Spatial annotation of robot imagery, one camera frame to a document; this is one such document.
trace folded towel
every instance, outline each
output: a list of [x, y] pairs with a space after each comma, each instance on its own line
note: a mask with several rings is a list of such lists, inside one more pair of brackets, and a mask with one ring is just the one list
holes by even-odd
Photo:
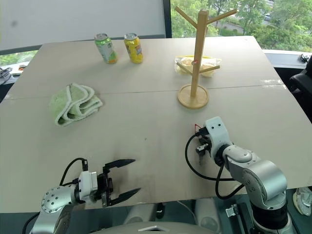
[[72, 83], [52, 96], [49, 110], [56, 125], [66, 126], [97, 112], [102, 105], [92, 88]]

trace black cable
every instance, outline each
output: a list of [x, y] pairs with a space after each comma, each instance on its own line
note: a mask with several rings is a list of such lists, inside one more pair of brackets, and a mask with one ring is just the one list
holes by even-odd
[[[189, 144], [191, 143], [191, 141], [193, 140], [194, 137], [196, 137], [197, 134], [194, 134], [193, 136], [191, 136], [191, 138], [188, 140], [188, 142], [186, 143], [186, 146], [185, 146], [185, 160], [186, 160], [186, 163], [187, 165], [190, 167], [190, 169], [196, 174], [198, 175], [199, 177], [203, 178], [203, 179], [208, 179], [208, 180], [213, 180], [213, 181], [216, 181], [217, 178], [212, 178], [212, 177], [208, 177], [208, 176], [205, 176], [205, 175], [202, 175], [201, 173], [199, 173], [198, 171], [196, 171], [194, 169], [194, 167], [190, 164], [189, 162], [189, 159], [187, 157], [187, 151], [188, 151], [188, 148], [189, 148]], [[235, 181], [233, 178], [219, 178], [220, 181]]]
[[226, 195], [226, 196], [221, 196], [220, 193], [219, 193], [219, 181], [221, 180], [220, 177], [221, 177], [221, 174], [222, 174], [222, 171], [223, 171], [223, 167], [224, 167], [224, 164], [222, 164], [220, 166], [220, 170], [218, 172], [218, 176], [216, 177], [216, 182], [215, 182], [215, 194], [218, 198], [222, 199], [222, 200], [225, 200], [225, 199], [229, 199], [230, 197], [234, 196], [239, 190], [241, 190], [244, 185], [241, 184], [239, 185], [233, 192], [231, 192], [229, 195]]
[[73, 161], [71, 161], [68, 166], [66, 167], [65, 171], [64, 171], [64, 174], [62, 176], [62, 179], [60, 180], [60, 183], [59, 185], [60, 186], [63, 186], [63, 183], [64, 183], [64, 180], [65, 180], [65, 176], [69, 170], [69, 168], [74, 164], [74, 162], [78, 161], [78, 160], [81, 160], [81, 163], [82, 163], [82, 169], [83, 171], [86, 171], [88, 170], [88, 163], [87, 163], [87, 160], [82, 158], [82, 157], [78, 157], [78, 158], [75, 158]]
[[26, 234], [26, 229], [27, 229], [28, 224], [31, 222], [31, 220], [33, 220], [34, 218], [36, 218], [38, 215], [39, 215], [39, 212], [37, 212], [35, 215], [31, 216], [31, 217], [26, 221], [26, 223], [25, 223], [24, 226], [23, 226], [23, 230], [21, 231], [21, 234]]

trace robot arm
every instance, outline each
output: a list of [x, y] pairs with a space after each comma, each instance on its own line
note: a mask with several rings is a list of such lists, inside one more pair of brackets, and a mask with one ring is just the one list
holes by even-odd
[[65, 234], [75, 205], [101, 200], [102, 206], [107, 207], [132, 197], [140, 188], [111, 199], [113, 181], [108, 177], [108, 173], [113, 167], [122, 167], [134, 161], [134, 159], [120, 159], [107, 163], [103, 167], [103, 173], [98, 176], [96, 172], [83, 171], [76, 179], [77, 184], [57, 186], [48, 190], [42, 198], [40, 214], [30, 234]]
[[216, 164], [224, 164], [233, 179], [245, 185], [256, 226], [268, 233], [292, 233], [282, 171], [253, 151], [234, 145], [220, 117], [207, 120], [199, 132], [210, 140], [210, 157]]

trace white sneaker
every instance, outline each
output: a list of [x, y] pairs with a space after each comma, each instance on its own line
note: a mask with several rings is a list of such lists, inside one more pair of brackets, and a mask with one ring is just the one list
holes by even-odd
[[310, 216], [312, 191], [308, 187], [298, 188], [292, 196], [293, 204], [302, 215]]

